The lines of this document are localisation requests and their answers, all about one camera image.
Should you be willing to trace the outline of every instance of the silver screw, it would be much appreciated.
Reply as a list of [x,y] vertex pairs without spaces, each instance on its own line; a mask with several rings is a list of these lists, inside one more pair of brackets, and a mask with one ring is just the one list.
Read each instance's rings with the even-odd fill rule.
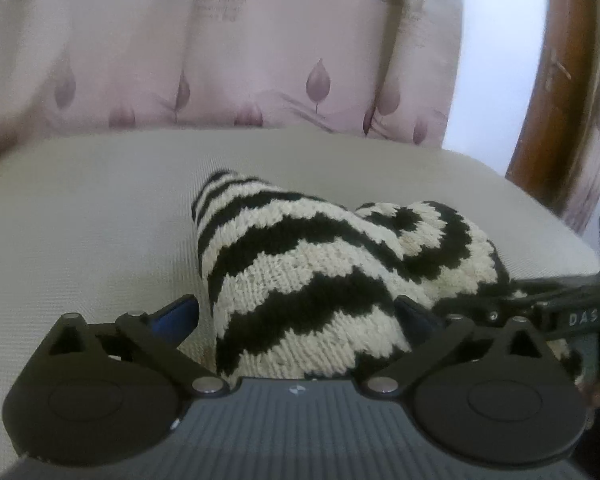
[[216,394],[224,388],[224,381],[218,377],[198,377],[191,386],[199,394]]
[[372,377],[366,386],[377,394],[390,394],[398,389],[398,381],[391,377]]

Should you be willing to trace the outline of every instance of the gray ribbed plate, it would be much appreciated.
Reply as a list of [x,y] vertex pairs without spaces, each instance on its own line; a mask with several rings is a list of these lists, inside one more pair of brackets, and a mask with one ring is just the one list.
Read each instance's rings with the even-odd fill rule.
[[349,381],[246,379],[195,402],[158,446],[133,459],[66,468],[25,458],[2,480],[584,480],[568,462],[524,471],[469,465],[432,446],[394,402]]

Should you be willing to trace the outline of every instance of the black and white striped fabric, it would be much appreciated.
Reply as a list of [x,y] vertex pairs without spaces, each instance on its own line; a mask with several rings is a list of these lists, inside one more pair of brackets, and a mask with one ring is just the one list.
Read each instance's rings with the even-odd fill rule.
[[192,205],[217,372],[363,379],[410,350],[399,295],[430,308],[504,296],[509,276],[478,226],[435,202],[350,211],[218,171]]

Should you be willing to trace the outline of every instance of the knitted fabric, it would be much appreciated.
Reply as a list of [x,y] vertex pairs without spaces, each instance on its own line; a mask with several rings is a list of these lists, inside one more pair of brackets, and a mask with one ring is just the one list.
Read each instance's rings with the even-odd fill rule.
[[217,372],[231,383],[363,380],[410,351],[397,296],[431,308],[513,290],[487,235],[436,202],[350,211],[223,170],[207,179],[192,213]]

